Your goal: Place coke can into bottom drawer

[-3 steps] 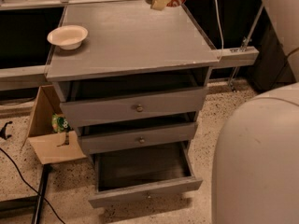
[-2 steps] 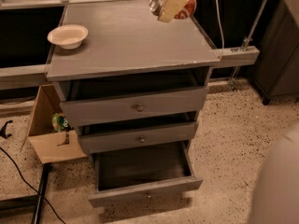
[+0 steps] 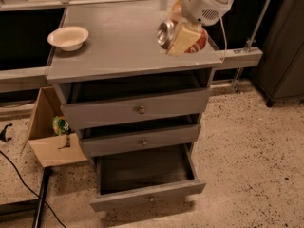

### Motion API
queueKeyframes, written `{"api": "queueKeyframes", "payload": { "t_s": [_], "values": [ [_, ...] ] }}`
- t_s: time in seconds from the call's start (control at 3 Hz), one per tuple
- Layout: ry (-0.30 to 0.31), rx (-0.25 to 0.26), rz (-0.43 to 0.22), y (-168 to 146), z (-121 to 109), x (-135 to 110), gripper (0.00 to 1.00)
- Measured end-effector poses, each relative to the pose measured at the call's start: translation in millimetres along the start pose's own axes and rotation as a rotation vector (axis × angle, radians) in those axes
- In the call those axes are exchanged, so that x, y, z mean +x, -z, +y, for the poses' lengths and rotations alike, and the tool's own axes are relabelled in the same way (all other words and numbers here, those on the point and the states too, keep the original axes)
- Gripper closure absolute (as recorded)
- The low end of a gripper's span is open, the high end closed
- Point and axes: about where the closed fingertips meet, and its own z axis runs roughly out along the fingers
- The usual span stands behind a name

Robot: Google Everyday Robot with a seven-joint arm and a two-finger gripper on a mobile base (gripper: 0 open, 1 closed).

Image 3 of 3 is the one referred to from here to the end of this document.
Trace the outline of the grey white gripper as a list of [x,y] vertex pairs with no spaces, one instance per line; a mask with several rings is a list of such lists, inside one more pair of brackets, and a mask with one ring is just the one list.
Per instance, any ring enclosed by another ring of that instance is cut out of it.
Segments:
[[[214,25],[232,6],[234,0],[176,0],[167,18],[178,23],[186,18],[192,23],[201,23],[204,26]],[[178,23],[175,27],[173,43],[167,54],[180,56],[193,46],[201,37],[201,25]]]

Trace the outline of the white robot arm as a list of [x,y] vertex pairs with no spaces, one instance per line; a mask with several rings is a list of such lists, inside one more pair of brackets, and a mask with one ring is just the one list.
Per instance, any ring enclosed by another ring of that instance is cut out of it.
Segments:
[[205,47],[207,26],[214,25],[232,7],[234,0],[176,0],[167,18],[173,23],[173,38],[166,53],[180,56]]

